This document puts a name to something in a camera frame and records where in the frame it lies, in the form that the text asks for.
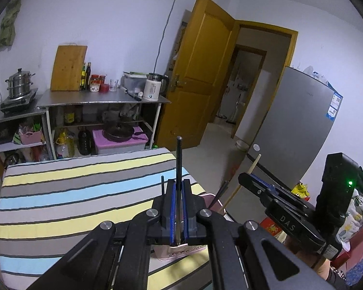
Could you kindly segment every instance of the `blue and white sticker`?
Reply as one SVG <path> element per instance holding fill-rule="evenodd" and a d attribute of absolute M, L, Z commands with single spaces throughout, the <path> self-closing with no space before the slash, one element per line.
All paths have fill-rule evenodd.
<path fill-rule="evenodd" d="M 333 107 L 336 110 L 339 109 L 339 105 L 340 105 L 342 98 L 343 97 L 341 95 L 339 95 L 337 92 L 335 92 L 332 97 L 331 107 Z"/>
<path fill-rule="evenodd" d="M 337 113 L 337 110 L 334 107 L 329 106 L 329 109 L 328 109 L 328 112 L 327 112 L 327 118 L 332 120 L 332 121 L 335 120 L 336 113 Z"/>

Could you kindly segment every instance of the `dark bottle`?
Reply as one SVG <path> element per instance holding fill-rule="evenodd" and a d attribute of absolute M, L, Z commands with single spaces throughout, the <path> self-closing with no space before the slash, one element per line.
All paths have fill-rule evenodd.
<path fill-rule="evenodd" d="M 89 130 L 83 128 L 78 133 L 78 151 L 81 155 L 87 156 L 91 154 L 92 136 Z"/>
<path fill-rule="evenodd" d="M 87 69 L 86 69 L 86 89 L 90 90 L 90 75 L 91 75 L 91 68 L 90 68 L 91 63 L 89 62 L 87 64 Z"/>
<path fill-rule="evenodd" d="M 81 73 L 81 84 L 79 85 L 79 90 L 86 89 L 86 64 L 83 64 L 82 73 Z"/>

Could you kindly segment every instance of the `yellow stripe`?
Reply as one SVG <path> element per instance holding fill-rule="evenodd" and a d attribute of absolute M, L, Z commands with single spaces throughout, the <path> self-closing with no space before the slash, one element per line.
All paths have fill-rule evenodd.
<path fill-rule="evenodd" d="M 199 184 L 191 186 L 191 190 L 193 194 L 199 194 L 204 191 Z M 35 239 L 90 231 L 105 220 L 113 221 L 115 224 L 117 222 L 131 220 L 138 213 L 151 208 L 152 202 L 153 201 L 147 201 L 117 210 L 100 212 L 99 214 L 91 216 L 55 222 L 0 225 L 0 239 Z"/>
<path fill-rule="evenodd" d="M 15 175 L 4 178 L 3 186 L 32 184 L 37 182 L 71 179 L 75 177 L 82 177 L 103 172 L 115 172 L 147 165 L 153 165 L 155 163 L 160 163 L 171 159 L 175 159 L 175 157 L 171 153 L 167 153 L 118 162 L 97 163 L 95 165 L 88 165 L 85 167 L 76 167 L 57 171 L 46 171 L 34 174 Z"/>
<path fill-rule="evenodd" d="M 208 249 L 192 254 L 148 277 L 147 290 L 164 289 L 208 262 Z"/>

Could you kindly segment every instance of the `striped tablecloth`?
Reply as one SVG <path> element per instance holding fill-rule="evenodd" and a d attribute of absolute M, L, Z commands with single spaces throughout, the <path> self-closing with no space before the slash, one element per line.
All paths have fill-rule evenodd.
<path fill-rule="evenodd" d="M 130 220 L 161 195 L 161 176 L 176 176 L 165 148 L 65 159 L 8 168 L 0 195 L 0 270 L 11 289 L 23 290 L 104 220 Z M 204 189 L 191 180 L 192 192 Z M 175 262 L 151 254 L 148 289 L 209 289 L 203 250 Z"/>

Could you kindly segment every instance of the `white kettle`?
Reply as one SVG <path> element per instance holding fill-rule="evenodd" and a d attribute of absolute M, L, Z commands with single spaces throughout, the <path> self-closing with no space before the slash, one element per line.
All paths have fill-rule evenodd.
<path fill-rule="evenodd" d="M 145 81 L 143 98 L 149 101 L 159 100 L 159 95 L 167 91 L 168 83 L 168 76 L 149 73 Z"/>

